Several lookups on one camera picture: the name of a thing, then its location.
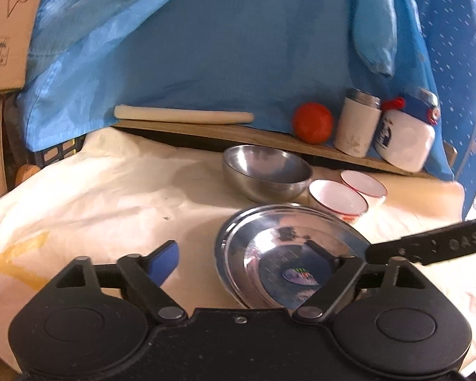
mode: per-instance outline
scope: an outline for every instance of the stainless steel plate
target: stainless steel plate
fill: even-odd
[[[324,249],[317,255],[306,242]],[[333,273],[338,256],[365,257],[367,239],[345,222],[298,204],[241,211],[217,235],[219,276],[249,308],[295,309]]]

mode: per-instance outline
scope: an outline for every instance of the stainless steel bowl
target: stainless steel bowl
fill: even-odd
[[[258,203],[290,202],[308,185],[312,167],[302,158],[265,146],[241,145],[224,151],[226,180]]]
[[[308,240],[329,258],[364,258],[370,245],[353,227],[315,209],[299,204],[259,206],[223,224],[215,244],[218,274],[245,307],[296,309],[333,273],[331,262],[313,252]],[[300,268],[313,274],[315,284],[297,284],[285,274]]]

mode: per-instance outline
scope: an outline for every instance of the red cap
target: red cap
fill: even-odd
[[[393,100],[388,100],[388,101],[383,101],[381,104],[381,110],[382,111],[388,111],[388,110],[400,110],[403,109],[404,106],[406,105],[406,101],[402,97],[397,97]]]

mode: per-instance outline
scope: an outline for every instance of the wooden shelf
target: wooden shelf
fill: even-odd
[[[432,177],[427,172],[409,173],[399,169],[382,159],[371,157],[353,157],[339,150],[324,145],[308,145],[297,138],[284,133],[271,132],[251,127],[234,124],[188,124],[188,123],[164,123],[143,120],[120,120],[115,127],[128,129],[153,130],[168,133],[178,133],[206,138],[222,139],[243,144],[269,146],[290,152],[303,153],[312,156],[320,156],[328,159],[365,166],[377,170],[383,170],[399,175]]]

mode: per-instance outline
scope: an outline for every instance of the blue dotted fabric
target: blue dotted fabric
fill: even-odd
[[[476,196],[476,0],[416,0],[443,116],[443,139],[457,152],[463,216]]]

